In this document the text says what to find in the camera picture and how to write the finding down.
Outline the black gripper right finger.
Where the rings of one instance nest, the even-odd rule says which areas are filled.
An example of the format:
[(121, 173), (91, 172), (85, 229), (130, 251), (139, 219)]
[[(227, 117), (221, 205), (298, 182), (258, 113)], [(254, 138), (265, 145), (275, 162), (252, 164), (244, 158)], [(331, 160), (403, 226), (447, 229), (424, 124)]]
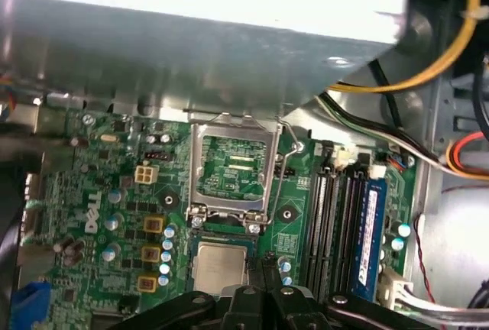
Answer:
[(278, 256), (269, 253), (269, 294), (278, 329), (431, 329), (354, 295), (334, 293), (317, 302), (306, 288), (283, 284)]

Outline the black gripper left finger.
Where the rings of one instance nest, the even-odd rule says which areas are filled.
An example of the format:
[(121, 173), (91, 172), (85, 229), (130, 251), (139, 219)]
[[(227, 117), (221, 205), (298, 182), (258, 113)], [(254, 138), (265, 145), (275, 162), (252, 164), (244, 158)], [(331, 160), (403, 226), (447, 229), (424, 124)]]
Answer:
[(231, 285), (216, 298), (184, 293), (113, 325), (112, 329), (261, 329), (266, 297), (267, 257), (247, 261), (248, 283)]

